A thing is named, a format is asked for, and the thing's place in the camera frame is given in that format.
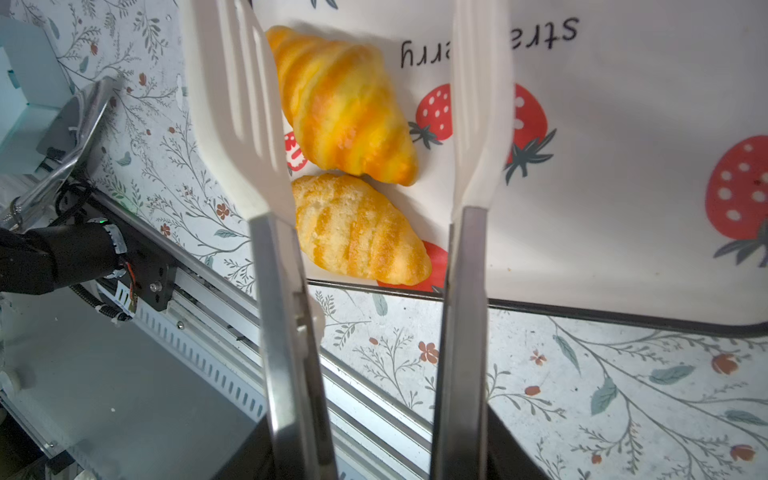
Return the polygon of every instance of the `slotted spatula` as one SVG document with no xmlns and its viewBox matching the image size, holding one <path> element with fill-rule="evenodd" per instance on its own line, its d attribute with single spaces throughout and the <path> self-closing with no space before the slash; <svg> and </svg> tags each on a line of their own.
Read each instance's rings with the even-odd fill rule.
<svg viewBox="0 0 768 480">
<path fill-rule="evenodd" d="M 488 209 L 512 145 L 508 0 L 455 0 L 451 93 L 456 179 L 431 478 L 485 478 Z"/>
<path fill-rule="evenodd" d="M 336 478 L 272 51 L 243 0 L 179 7 L 200 157 L 250 227 L 277 472 Z"/>
</svg>

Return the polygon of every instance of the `strawberry print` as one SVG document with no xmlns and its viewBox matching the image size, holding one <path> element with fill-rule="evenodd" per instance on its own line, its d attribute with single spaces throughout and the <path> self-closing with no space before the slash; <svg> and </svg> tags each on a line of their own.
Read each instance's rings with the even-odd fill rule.
<svg viewBox="0 0 768 480">
<path fill-rule="evenodd" d="M 768 135 L 734 145 L 717 163 L 705 200 L 715 230 L 733 239 L 714 257 L 736 252 L 736 265 L 765 250 L 758 265 L 768 265 Z"/>
<path fill-rule="evenodd" d="M 539 153 L 557 131 L 547 133 L 547 127 L 547 115 L 536 97 L 525 87 L 515 84 L 515 139 L 504 167 L 507 185 L 518 168 L 523 177 L 527 177 L 529 164 L 540 164 L 552 158 L 552 154 Z"/>
<path fill-rule="evenodd" d="M 293 172 L 297 172 L 304 168 L 304 165 L 306 165 L 306 158 L 304 157 L 304 154 L 301 153 L 301 148 L 299 148 L 299 144 L 296 142 L 296 137 L 293 136 L 293 132 L 288 132 L 285 134 L 285 140 L 286 140 L 286 153 L 290 154 L 290 160 L 288 160 L 288 173 L 293 176 Z"/>
<path fill-rule="evenodd" d="M 415 290 L 417 292 L 439 293 L 442 295 L 445 286 L 445 269 L 448 267 L 448 252 L 430 242 L 424 242 L 424 247 L 427 249 L 427 255 L 432 261 L 432 275 L 427 280 L 413 286 L 389 285 L 382 282 L 379 282 L 379 286 L 388 286 L 400 290 Z"/>
<path fill-rule="evenodd" d="M 414 142 L 423 141 L 427 149 L 448 140 L 453 135 L 451 85 L 440 85 L 430 91 L 416 108 L 416 122 L 410 121 L 408 126 L 411 135 L 417 135 Z"/>
</svg>

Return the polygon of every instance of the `floral tablecloth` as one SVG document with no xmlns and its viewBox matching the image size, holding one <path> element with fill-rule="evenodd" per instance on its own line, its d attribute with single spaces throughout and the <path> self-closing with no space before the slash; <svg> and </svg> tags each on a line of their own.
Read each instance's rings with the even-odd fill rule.
<svg viewBox="0 0 768 480">
<path fill-rule="evenodd" d="M 73 88 L 120 82 L 95 184 L 252 293 L 247 227 L 198 157 L 177 3 L 11 0 L 11 14 L 45 30 Z M 323 347 L 431 421 L 442 305 L 311 290 Z M 552 478 L 765 478 L 767 350 L 768 339 L 492 310 L 488 399 Z"/>
</svg>

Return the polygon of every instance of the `metal tong arm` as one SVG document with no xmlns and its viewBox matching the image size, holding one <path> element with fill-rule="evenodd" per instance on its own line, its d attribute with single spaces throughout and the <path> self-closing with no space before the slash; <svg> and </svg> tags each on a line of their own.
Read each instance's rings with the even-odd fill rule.
<svg viewBox="0 0 768 480">
<path fill-rule="evenodd" d="M 487 216 L 485 208 L 464 207 L 458 224 L 451 225 L 432 437 L 433 479 L 485 478 Z"/>
<path fill-rule="evenodd" d="M 249 226 L 278 476 L 337 478 L 296 229 L 274 212 Z"/>
</svg>

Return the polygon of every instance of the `bread roll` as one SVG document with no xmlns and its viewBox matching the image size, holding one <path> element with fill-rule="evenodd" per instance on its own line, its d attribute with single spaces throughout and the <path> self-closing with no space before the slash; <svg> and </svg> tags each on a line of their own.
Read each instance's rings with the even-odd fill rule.
<svg viewBox="0 0 768 480">
<path fill-rule="evenodd" d="M 406 217 L 359 178 L 301 177 L 293 198 L 301 250 L 317 266 L 393 285 L 416 285 L 432 273 Z"/>
<path fill-rule="evenodd" d="M 419 160 L 381 52 L 371 45 L 266 33 L 277 63 L 283 113 L 304 157 L 324 170 L 411 185 Z"/>
</svg>

